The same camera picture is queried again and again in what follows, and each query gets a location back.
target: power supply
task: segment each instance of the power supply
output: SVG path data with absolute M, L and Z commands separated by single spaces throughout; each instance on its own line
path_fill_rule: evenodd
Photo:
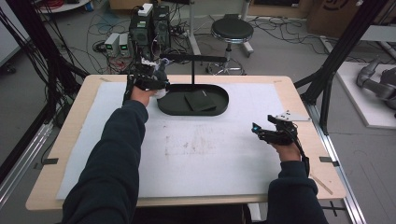
M 171 47 L 169 6 L 158 6 L 154 8 L 153 20 L 157 43 L 163 48 Z
M 151 48 L 153 45 L 154 28 L 152 24 L 152 11 L 147 16 L 133 15 L 129 26 L 129 33 L 134 41 L 138 52 L 136 56 L 142 56 L 152 61 Z
M 117 57 L 120 53 L 120 34 L 113 33 L 106 40 L 105 47 L 108 57 Z
M 128 34 L 120 34 L 120 54 L 121 57 L 131 57 L 132 55 L 132 45 L 129 40 Z

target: black stool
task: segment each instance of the black stool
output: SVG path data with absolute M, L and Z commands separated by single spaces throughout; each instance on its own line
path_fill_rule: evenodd
M 248 42 L 253 36 L 253 27 L 246 21 L 237 18 L 223 18 L 212 24 L 212 35 L 221 41 L 227 42 L 225 50 L 226 63 L 209 63 L 206 71 L 212 75 L 230 74 L 233 71 L 239 71 L 240 75 L 245 74 L 241 63 L 231 58 L 231 44 L 243 44 Z

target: cardboard box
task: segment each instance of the cardboard box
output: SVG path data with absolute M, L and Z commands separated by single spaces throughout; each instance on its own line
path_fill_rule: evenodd
M 308 33 L 340 37 L 358 12 L 354 0 L 315 0 L 307 21 Z
M 111 9 L 133 9 L 151 3 L 151 0 L 109 0 Z
M 248 15 L 249 16 L 265 16 L 265 17 L 284 17 L 284 18 L 306 18 L 312 7 L 312 0 L 300 0 L 297 7 L 279 7 L 257 5 L 251 2 Z

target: black pole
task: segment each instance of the black pole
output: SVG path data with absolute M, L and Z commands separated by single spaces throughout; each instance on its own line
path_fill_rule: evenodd
M 299 88 L 311 82 L 307 91 L 301 95 L 303 101 L 310 105 L 314 105 L 320 94 L 326 90 L 320 112 L 320 126 L 326 134 L 332 79 L 387 2 L 388 0 L 365 0 L 321 68 L 315 74 L 294 83 Z
M 37 15 L 35 5 L 26 0 L 6 0 L 6 2 L 43 57 L 55 67 L 55 73 L 49 74 L 49 76 L 54 76 L 53 80 L 58 79 L 61 82 L 65 93 L 77 92 L 79 84 L 68 65 L 64 63 L 61 52 L 57 49 L 39 15 Z
M 191 84 L 195 84 L 195 60 L 191 61 Z

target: black cloth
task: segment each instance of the black cloth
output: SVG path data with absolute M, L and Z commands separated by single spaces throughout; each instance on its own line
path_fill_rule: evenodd
M 62 223 L 131 223 L 148 118 L 146 108 L 137 101 L 126 102 L 111 115 L 78 183 L 64 201 Z
M 146 108 L 137 101 L 127 101 L 111 115 L 78 183 L 64 201 L 62 223 L 132 222 L 148 118 Z M 269 187 L 267 223 L 327 223 L 316 197 L 318 188 L 306 177 L 304 164 L 285 161 L 280 165 L 279 178 Z
M 315 181 L 306 177 L 304 163 L 283 161 L 278 179 L 268 189 L 267 224 L 328 223 L 317 199 Z

